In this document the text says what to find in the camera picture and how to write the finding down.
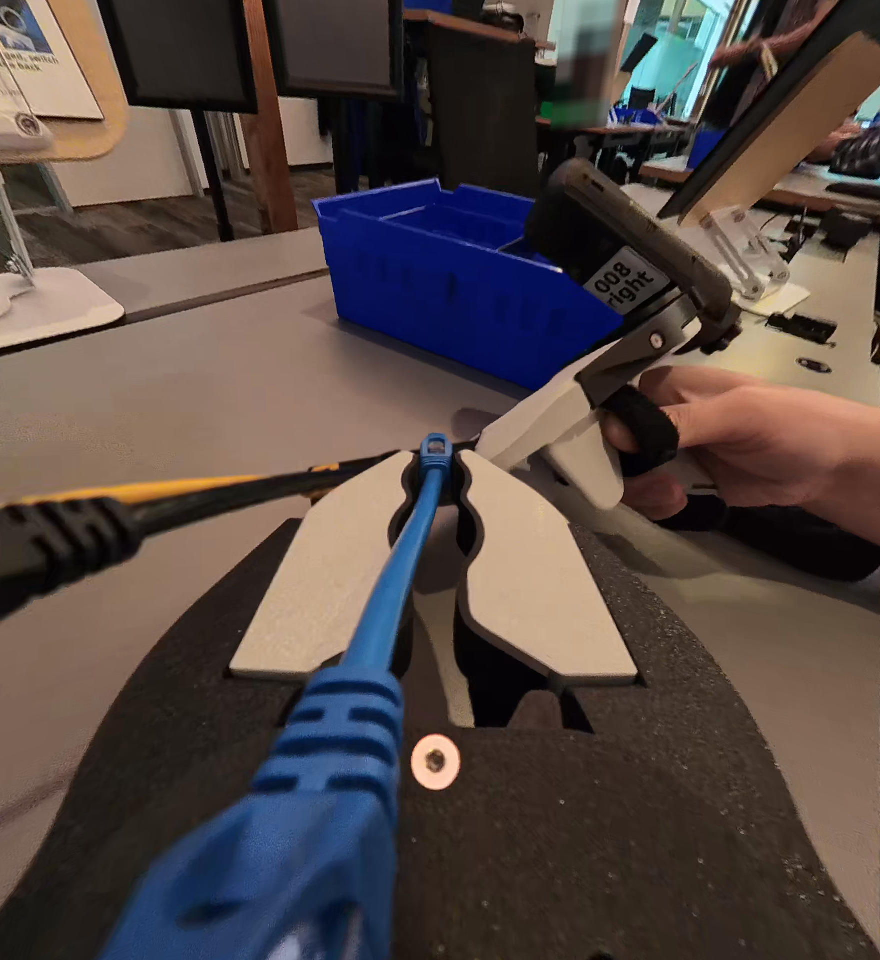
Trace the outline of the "black textured pad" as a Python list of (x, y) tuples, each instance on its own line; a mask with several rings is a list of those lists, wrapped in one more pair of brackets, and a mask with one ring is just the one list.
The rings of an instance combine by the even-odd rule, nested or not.
[(716, 532), (832, 582), (862, 582), (880, 569), (880, 546), (800, 507), (731, 507), (715, 495), (690, 494), (683, 510), (658, 525), (674, 532)]

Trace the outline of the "small black clip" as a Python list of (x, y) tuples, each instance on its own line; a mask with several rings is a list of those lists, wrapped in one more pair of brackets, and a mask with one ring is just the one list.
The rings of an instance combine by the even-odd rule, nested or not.
[(838, 324), (831, 320), (809, 317), (804, 314), (786, 315), (772, 313), (765, 321), (770, 330), (818, 346), (826, 346), (837, 330)]

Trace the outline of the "blue plastic bin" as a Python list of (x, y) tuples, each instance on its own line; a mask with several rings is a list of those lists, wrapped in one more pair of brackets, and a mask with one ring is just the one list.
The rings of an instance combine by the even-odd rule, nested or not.
[(315, 199), (340, 319), (537, 390), (622, 318), (523, 240), (533, 200), (436, 179)]

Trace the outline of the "person's right hand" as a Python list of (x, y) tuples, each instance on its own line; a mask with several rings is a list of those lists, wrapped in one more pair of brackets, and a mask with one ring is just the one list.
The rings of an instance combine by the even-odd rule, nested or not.
[(659, 366), (638, 389), (675, 426), (732, 507), (801, 507), (842, 516), (842, 467), (880, 409), (707, 366)]

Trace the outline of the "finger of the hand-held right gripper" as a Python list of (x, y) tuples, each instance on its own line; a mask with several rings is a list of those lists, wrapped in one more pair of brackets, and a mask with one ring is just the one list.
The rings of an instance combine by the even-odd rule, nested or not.
[(600, 414), (577, 375), (594, 362), (581, 358), (486, 426), (475, 453), (505, 472), (539, 454), (591, 508), (613, 510), (623, 496), (618, 453), (604, 438)]

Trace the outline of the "wooden pillar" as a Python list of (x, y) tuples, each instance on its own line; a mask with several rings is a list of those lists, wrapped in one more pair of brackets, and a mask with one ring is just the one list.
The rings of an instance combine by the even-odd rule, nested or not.
[(256, 114), (245, 115), (242, 129), (254, 198), (264, 234), (295, 232), (298, 214), (286, 152), (264, 7), (244, 1), (257, 100)]

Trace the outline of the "black office chair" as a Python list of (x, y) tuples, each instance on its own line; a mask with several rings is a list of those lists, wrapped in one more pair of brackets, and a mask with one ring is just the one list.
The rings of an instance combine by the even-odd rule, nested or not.
[(432, 11), (422, 25), (441, 186), (534, 198), (540, 186), (535, 41)]

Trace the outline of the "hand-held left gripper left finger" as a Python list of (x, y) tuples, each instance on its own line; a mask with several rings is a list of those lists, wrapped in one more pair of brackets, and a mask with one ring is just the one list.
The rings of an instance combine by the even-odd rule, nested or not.
[(395, 453), (308, 510), (232, 657), (233, 675), (305, 679), (347, 649), (390, 556), (413, 462), (412, 452)]

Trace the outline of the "white stand base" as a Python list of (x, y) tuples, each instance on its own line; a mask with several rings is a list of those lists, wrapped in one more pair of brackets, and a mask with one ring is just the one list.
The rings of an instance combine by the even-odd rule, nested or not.
[(98, 330), (125, 313), (120, 302), (75, 268), (40, 268), (31, 278), (0, 273), (0, 352)]

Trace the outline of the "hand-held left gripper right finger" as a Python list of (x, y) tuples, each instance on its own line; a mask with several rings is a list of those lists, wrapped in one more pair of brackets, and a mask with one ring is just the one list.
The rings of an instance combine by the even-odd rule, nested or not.
[(457, 455), (458, 611), (484, 641), (564, 686), (627, 686), (638, 667), (566, 518), (476, 452)]

